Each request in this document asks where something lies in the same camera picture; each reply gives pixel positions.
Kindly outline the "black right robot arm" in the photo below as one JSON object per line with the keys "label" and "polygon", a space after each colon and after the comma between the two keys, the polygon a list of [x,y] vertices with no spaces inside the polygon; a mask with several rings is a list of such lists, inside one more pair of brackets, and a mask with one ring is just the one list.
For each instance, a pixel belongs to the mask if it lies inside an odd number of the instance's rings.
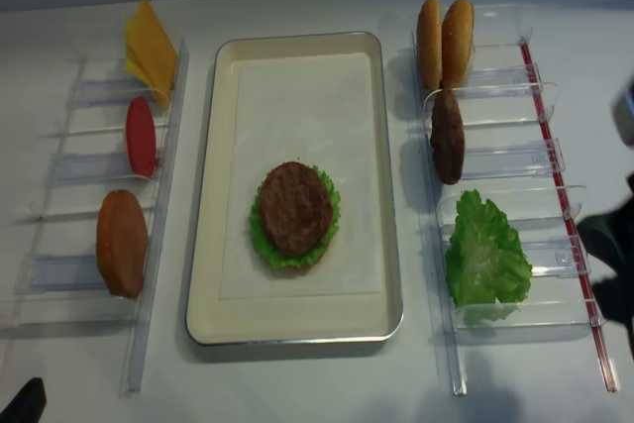
{"label": "black right robot arm", "polygon": [[633,343],[633,199],[583,218],[577,224],[588,254],[607,264],[614,276],[595,281],[591,291],[608,321],[622,325]]}

